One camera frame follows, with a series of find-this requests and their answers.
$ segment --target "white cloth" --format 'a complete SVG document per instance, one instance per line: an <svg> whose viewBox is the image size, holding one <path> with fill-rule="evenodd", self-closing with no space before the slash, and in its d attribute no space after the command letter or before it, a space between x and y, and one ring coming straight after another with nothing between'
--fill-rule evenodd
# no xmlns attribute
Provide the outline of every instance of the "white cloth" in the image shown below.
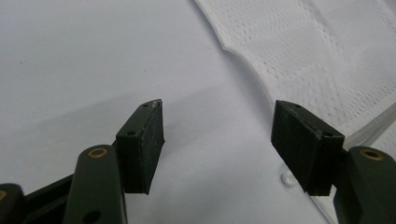
<svg viewBox="0 0 396 224"><path fill-rule="evenodd" d="M396 133L395 125L388 128L396 117L394 2L196 2L223 48L255 71L273 105L303 105L346 136L345 148L375 142L396 157L394 135L378 138Z"/></svg>

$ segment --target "brass insert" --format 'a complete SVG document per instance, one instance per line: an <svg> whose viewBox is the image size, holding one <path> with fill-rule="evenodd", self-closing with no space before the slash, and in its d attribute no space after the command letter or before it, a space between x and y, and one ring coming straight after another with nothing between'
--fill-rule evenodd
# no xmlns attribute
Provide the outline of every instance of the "brass insert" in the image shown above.
<svg viewBox="0 0 396 224"><path fill-rule="evenodd" d="M7 192L3 189L0 189L0 201L6 198L6 196L7 196Z"/></svg>
<svg viewBox="0 0 396 224"><path fill-rule="evenodd" d="M382 161L384 160L384 156L381 155L381 153L374 151L372 149L362 149L361 150L361 155L364 156L365 158L368 158L373 161Z"/></svg>
<svg viewBox="0 0 396 224"><path fill-rule="evenodd" d="M98 159L107 154L107 149L103 147L95 148L88 153L88 157Z"/></svg>

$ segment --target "white mesh fabric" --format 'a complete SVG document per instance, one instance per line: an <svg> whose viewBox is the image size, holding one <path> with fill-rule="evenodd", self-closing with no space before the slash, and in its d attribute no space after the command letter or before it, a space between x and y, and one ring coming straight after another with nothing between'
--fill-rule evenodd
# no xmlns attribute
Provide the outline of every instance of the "white mesh fabric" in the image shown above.
<svg viewBox="0 0 396 224"><path fill-rule="evenodd" d="M223 48L255 71L273 105L303 105L346 136L345 148L375 142L396 156L395 125L381 136L396 116L394 1L196 2ZM334 217L326 209L332 200L313 200Z"/></svg>

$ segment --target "brass screw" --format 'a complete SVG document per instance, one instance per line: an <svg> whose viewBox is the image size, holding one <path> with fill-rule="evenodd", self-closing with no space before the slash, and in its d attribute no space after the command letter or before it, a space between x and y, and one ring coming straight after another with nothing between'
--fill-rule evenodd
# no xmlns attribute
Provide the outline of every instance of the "brass screw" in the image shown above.
<svg viewBox="0 0 396 224"><path fill-rule="evenodd" d="M384 156L378 153L377 151L374 151L372 149L362 149L361 150L361 155L364 156L365 158L368 158L373 161L382 161L384 160Z"/></svg>
<svg viewBox="0 0 396 224"><path fill-rule="evenodd" d="M7 192L3 189L0 189L0 201L6 198L6 196L7 196Z"/></svg>
<svg viewBox="0 0 396 224"><path fill-rule="evenodd" d="M95 148L88 153L88 157L98 159L107 154L107 149L103 147Z"/></svg>

